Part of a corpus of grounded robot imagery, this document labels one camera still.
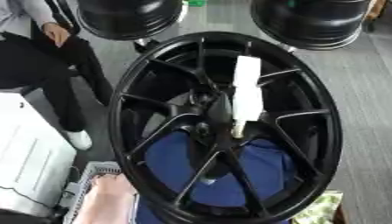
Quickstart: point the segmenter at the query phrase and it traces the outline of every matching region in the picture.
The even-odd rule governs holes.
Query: wheel lip
[[[305,43],[304,41],[295,40],[293,38],[285,38],[285,37],[277,34],[276,32],[272,31],[260,19],[259,13],[257,11],[257,8],[258,8],[257,3],[261,2],[261,1],[263,1],[263,0],[253,0],[251,3],[250,14],[251,14],[253,21],[255,22],[257,27],[260,28],[260,30],[262,30],[263,32],[265,32],[268,36],[270,36],[274,40],[279,41],[281,43],[284,43],[288,46],[294,46],[296,48],[312,50],[312,51],[331,51],[331,50],[339,49],[344,46],[348,46],[348,45],[352,44],[360,36],[361,31],[362,31],[362,25],[360,24],[358,26],[358,28],[350,36],[343,38],[340,41],[335,41],[335,42],[329,43],[329,44],[318,44],[318,43],[312,43],[312,42]]]
[[[201,38],[201,37],[208,38],[209,36],[215,36],[215,37],[222,36],[232,40],[243,38],[247,40],[263,42],[265,45],[270,45],[271,48],[275,48],[273,49],[273,52],[276,52],[277,57],[282,56],[287,60],[292,61],[293,62],[292,64],[297,64],[301,66],[304,72],[308,74],[306,75],[306,77],[311,79],[311,82],[307,81],[307,83],[309,85],[317,86],[318,92],[324,96],[321,99],[325,101],[325,104],[328,104],[330,106],[329,109],[331,110],[331,114],[332,114],[331,115],[332,127],[334,128],[332,133],[335,133],[333,138],[334,142],[331,143],[332,145],[331,152],[334,155],[336,155],[335,157],[331,158],[330,161],[331,162],[330,165],[332,166],[332,169],[329,171],[329,173],[325,173],[325,177],[322,180],[320,180],[318,186],[316,186],[312,191],[309,192],[307,197],[303,198],[295,206],[292,206],[288,209],[283,210],[280,213],[275,214],[272,218],[268,219],[268,222],[266,220],[261,220],[261,218],[257,220],[253,219],[248,221],[244,221],[244,219],[235,220],[231,218],[230,219],[214,218],[210,220],[200,219],[188,212],[177,209],[176,207],[162,200],[162,198],[158,194],[156,194],[155,191],[149,189],[149,187],[143,181],[139,181],[136,175],[132,174],[133,171],[131,171],[129,167],[128,169],[127,168],[122,169],[122,171],[133,184],[136,183],[135,184],[136,189],[138,190],[144,189],[141,192],[145,193],[143,196],[150,202],[152,207],[158,206],[158,209],[164,210],[169,216],[176,217],[176,219],[181,219],[182,221],[184,221],[183,223],[216,224],[219,222],[224,222],[227,224],[237,224],[239,223],[239,221],[241,221],[241,223],[260,224],[260,223],[271,223],[273,221],[281,221],[284,219],[289,219],[291,216],[295,215],[300,210],[304,209],[310,203],[312,203],[327,188],[328,184],[333,179],[334,173],[336,172],[340,161],[341,148],[343,144],[342,143],[343,133],[342,133],[341,123],[340,123],[340,116],[336,108],[336,104],[333,98],[331,97],[330,93],[324,86],[324,84],[319,79],[319,77],[304,62],[302,62],[301,59],[298,59],[294,55],[287,53],[285,50],[281,49],[280,47],[273,45],[265,40],[252,37],[249,35],[240,34],[240,33],[224,32],[224,31],[206,31],[206,32],[192,33],[184,36],[179,36],[176,38],[171,38],[161,43],[160,45],[156,46],[155,48],[150,49],[148,52],[140,56],[135,62],[132,63],[132,65],[126,71],[125,75],[120,80],[119,84],[117,85],[117,88],[115,89],[114,94],[112,95],[111,103],[109,105],[108,132],[109,132],[109,138],[113,151],[115,153],[116,160],[122,168],[127,166],[128,162],[126,158],[122,155],[122,151],[125,150],[125,147],[123,145],[123,136],[121,134],[120,129],[117,128],[117,125],[121,123],[121,119],[119,116],[119,112],[121,108],[121,104],[119,103],[121,101],[120,93],[124,89],[127,89],[130,86],[130,84],[133,82],[133,80],[140,75],[139,70],[144,67],[143,62],[146,61],[151,55],[159,54],[160,51],[166,49],[168,46],[174,48],[179,44],[178,43],[179,41],[181,43],[186,43],[196,38]]]

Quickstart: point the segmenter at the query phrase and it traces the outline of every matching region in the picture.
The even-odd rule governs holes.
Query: plastic basket
[[[72,224],[76,219],[81,205],[83,204],[84,196],[88,193],[91,186],[91,180],[96,175],[103,174],[120,174],[121,169],[115,162],[90,162],[86,166],[78,185],[78,192],[75,193],[73,197],[69,211],[64,217],[63,224]]]

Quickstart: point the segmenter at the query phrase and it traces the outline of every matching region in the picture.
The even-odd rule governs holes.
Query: black alloy wheel
[[[229,102],[239,55],[262,59],[259,80],[265,111],[233,139]],[[173,99],[181,98],[182,102]],[[151,127],[151,119],[160,124]],[[119,82],[110,104],[110,140],[129,181],[166,223],[263,224],[289,219],[328,186],[340,161],[342,130],[333,98],[317,75],[278,46],[238,33],[210,31],[169,39],[140,56]],[[198,152],[194,175],[174,192],[145,162],[149,146],[185,132]],[[284,189],[260,199],[238,162],[241,148],[264,138],[297,167]],[[200,178],[231,172],[246,203],[219,207],[190,197]]]

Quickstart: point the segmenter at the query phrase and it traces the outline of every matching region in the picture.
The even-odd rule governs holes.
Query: white machine
[[[0,209],[49,215],[75,155],[20,94],[0,93]]]

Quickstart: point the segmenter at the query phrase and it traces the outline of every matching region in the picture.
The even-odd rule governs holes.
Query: blue cloth
[[[185,133],[175,132],[154,143],[146,152],[146,163],[151,171],[177,193],[194,172],[187,157],[187,141]],[[290,158],[282,150],[261,139],[245,146],[240,163],[261,199],[282,190],[284,181],[294,170]],[[231,173],[217,179],[212,185],[197,183],[191,197],[199,203],[218,207],[240,207],[245,203],[242,188]],[[151,213],[143,199],[136,222],[162,223]]]

